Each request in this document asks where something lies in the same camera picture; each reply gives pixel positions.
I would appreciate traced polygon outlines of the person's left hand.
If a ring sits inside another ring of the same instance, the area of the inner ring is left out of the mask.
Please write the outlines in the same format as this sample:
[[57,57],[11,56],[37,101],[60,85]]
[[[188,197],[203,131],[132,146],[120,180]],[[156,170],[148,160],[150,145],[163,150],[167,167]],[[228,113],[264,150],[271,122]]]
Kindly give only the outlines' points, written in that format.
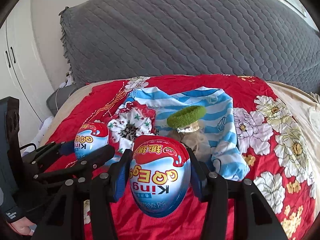
[[34,230],[31,229],[31,226],[35,226],[35,224],[27,217],[23,217],[13,223],[8,223],[8,225],[19,235],[32,236],[34,234]]

